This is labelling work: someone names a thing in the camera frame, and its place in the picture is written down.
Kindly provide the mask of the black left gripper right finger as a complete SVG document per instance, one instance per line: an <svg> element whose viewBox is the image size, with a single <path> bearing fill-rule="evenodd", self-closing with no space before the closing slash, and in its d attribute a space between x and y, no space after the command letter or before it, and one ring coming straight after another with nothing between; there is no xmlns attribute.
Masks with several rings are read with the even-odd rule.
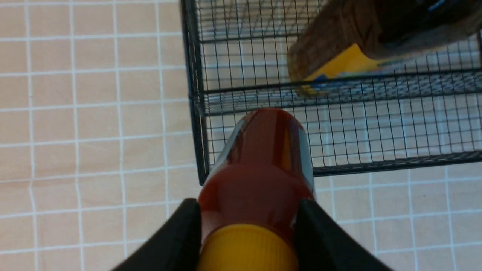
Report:
<svg viewBox="0 0 482 271"><path fill-rule="evenodd" d="M294 248L300 271L391 271L311 199L298 206Z"/></svg>

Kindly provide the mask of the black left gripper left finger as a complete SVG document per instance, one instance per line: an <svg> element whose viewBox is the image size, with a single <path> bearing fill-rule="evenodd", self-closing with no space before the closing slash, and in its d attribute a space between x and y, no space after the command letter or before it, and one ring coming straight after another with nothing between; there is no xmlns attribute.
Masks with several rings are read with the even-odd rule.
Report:
<svg viewBox="0 0 482 271"><path fill-rule="evenodd" d="M194 271L200 247L200 206L196 199L187 198L159 230L113 270Z"/></svg>

